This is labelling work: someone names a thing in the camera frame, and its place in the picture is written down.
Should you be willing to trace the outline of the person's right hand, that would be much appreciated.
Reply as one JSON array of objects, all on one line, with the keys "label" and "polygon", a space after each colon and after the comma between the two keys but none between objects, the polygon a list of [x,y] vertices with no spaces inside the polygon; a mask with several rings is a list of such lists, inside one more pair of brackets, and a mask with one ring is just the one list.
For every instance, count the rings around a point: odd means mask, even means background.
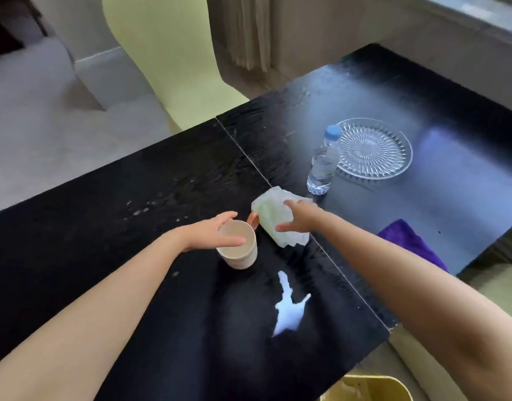
[{"label": "person's right hand", "polygon": [[283,202],[292,212],[293,220],[300,223],[300,233],[310,233],[316,230],[325,211],[314,202],[306,200],[286,200]]}]

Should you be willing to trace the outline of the person's left hand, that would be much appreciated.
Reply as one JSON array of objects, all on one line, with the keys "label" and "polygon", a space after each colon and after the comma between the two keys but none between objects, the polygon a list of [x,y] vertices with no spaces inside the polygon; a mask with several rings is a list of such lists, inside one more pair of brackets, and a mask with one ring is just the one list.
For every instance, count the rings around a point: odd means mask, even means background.
[{"label": "person's left hand", "polygon": [[223,212],[213,218],[176,228],[174,236],[180,242],[182,251],[217,249],[216,239],[221,236],[219,229],[236,216],[235,211]]}]

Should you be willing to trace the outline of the cream mug with brown handle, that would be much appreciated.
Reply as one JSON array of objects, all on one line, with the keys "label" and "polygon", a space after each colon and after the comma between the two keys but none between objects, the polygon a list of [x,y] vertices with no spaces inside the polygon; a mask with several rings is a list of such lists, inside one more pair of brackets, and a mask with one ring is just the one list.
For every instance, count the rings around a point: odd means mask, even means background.
[{"label": "cream mug with brown handle", "polygon": [[221,258],[233,269],[243,270],[255,263],[258,255],[257,237],[255,234],[259,226],[259,215],[251,212],[247,221],[232,220],[226,222],[219,229],[221,236],[239,236],[245,243],[236,247],[218,248]]}]

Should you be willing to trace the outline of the person's right forearm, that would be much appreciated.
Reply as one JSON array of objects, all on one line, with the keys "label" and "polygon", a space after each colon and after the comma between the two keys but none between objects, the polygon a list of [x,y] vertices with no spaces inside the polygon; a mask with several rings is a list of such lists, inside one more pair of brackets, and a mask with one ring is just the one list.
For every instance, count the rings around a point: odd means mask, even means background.
[{"label": "person's right forearm", "polygon": [[318,209],[333,244],[468,401],[512,401],[512,317],[423,258]]}]

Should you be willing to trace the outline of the person's left forearm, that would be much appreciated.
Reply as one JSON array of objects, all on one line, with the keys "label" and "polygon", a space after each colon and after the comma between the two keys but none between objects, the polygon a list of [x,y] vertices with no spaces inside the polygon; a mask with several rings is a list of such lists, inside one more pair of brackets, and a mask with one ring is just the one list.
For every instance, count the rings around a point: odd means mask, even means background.
[{"label": "person's left forearm", "polygon": [[0,361],[0,401],[93,401],[176,257],[173,229],[66,306]]}]

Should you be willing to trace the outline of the clear plastic water bottle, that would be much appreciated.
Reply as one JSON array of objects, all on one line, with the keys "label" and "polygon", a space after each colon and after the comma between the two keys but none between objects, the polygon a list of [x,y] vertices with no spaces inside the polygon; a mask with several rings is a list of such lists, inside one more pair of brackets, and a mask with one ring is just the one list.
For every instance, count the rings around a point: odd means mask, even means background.
[{"label": "clear plastic water bottle", "polygon": [[338,124],[327,126],[322,145],[314,151],[307,177],[311,195],[325,195],[330,188],[340,161],[341,134]]}]

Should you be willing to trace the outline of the spilled water puddle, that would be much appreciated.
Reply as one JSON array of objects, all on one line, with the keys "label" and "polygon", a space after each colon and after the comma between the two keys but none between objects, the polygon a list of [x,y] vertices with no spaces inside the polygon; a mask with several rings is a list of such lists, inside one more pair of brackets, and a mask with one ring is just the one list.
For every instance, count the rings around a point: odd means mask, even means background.
[{"label": "spilled water puddle", "polygon": [[273,330],[273,337],[278,336],[286,330],[296,331],[304,316],[305,306],[311,298],[307,294],[299,303],[293,302],[293,289],[290,286],[286,273],[278,271],[279,283],[282,287],[282,299],[276,303],[277,322]]}]

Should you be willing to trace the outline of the clear cut glass plate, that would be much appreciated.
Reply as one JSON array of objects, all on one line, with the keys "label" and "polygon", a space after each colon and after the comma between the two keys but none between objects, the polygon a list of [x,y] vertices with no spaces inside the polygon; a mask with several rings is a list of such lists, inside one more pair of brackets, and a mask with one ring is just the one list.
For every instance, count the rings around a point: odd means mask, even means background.
[{"label": "clear cut glass plate", "polygon": [[403,174],[412,164],[413,149],[406,135],[390,124],[367,118],[338,123],[337,168],[364,180],[387,180]]}]

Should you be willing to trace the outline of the purple cloth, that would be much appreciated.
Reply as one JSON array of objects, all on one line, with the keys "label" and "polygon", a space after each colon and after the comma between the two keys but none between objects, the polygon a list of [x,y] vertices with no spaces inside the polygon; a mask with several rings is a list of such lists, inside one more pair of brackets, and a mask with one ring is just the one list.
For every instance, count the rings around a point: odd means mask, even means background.
[{"label": "purple cloth", "polygon": [[392,242],[399,247],[406,249],[417,256],[436,265],[438,268],[448,272],[446,265],[438,255],[428,247],[425,241],[412,229],[412,227],[403,219],[398,219],[384,229],[377,236]]}]

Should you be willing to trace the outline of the yellow waste bin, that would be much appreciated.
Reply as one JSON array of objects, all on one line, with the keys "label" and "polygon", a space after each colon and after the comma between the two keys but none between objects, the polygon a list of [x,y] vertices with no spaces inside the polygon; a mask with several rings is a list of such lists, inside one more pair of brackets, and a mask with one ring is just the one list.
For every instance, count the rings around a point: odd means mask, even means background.
[{"label": "yellow waste bin", "polygon": [[347,374],[318,401],[413,401],[413,397],[407,387],[394,377]]}]

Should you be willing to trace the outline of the pale yellow chair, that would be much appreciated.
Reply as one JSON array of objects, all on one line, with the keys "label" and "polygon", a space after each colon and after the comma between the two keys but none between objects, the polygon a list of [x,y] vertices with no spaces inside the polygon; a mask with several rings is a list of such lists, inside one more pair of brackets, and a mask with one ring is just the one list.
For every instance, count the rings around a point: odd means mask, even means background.
[{"label": "pale yellow chair", "polygon": [[178,131],[248,102],[223,81],[206,0],[102,0],[107,25]]}]

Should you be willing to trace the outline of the beige curtain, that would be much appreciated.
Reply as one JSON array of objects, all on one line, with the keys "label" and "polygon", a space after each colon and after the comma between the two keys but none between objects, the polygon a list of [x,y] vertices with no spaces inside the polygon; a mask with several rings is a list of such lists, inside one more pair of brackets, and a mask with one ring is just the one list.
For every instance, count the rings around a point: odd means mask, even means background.
[{"label": "beige curtain", "polygon": [[272,0],[206,0],[212,39],[248,71],[272,68]]}]

